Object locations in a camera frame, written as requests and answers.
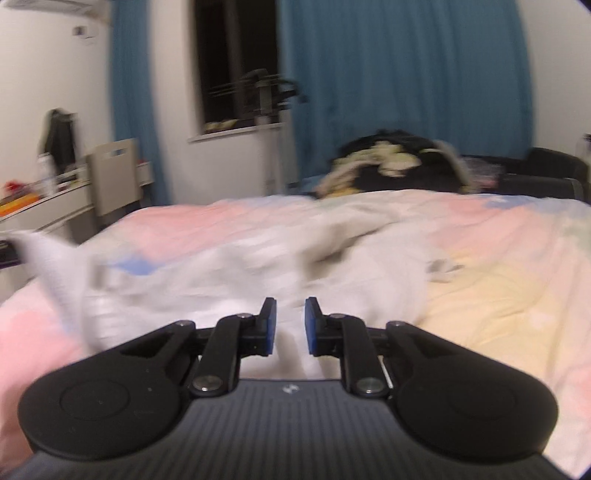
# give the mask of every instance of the black ribbed surface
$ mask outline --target black ribbed surface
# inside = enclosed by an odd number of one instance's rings
[[[541,456],[479,466],[411,440],[386,405],[339,382],[242,380],[230,395],[193,402],[168,436],[115,460],[35,455],[10,480],[350,479],[564,480]]]

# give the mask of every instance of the logo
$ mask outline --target logo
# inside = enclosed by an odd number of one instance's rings
[[[300,387],[298,387],[297,385],[294,385],[292,383],[292,384],[283,386],[282,390],[289,395],[293,395],[294,393],[300,391]]]

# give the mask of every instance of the metal screw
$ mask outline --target metal screw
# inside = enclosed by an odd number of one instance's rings
[[[384,389],[384,387],[384,382],[375,377],[365,377],[357,382],[357,389],[361,393],[365,393],[367,395],[379,393]]]
[[[221,378],[215,375],[205,375],[193,379],[193,387],[202,392],[212,392],[218,390],[223,385]]]

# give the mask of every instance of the air conditioner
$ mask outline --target air conditioner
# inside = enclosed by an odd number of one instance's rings
[[[4,0],[2,5],[21,10],[43,10],[71,15],[92,14],[95,5],[102,0]]]

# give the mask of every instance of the white wall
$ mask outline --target white wall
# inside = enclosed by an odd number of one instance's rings
[[[173,199],[207,204],[263,195],[265,151],[257,134],[188,142],[202,133],[193,86],[191,4],[151,1],[154,109]]]
[[[591,14],[578,0],[518,0],[534,84],[535,144],[570,154],[591,133]]]
[[[37,179],[35,159],[49,110],[78,114],[85,152],[112,141],[110,33],[93,22],[96,38],[72,36],[73,27],[88,22],[0,4],[0,187],[11,179]]]

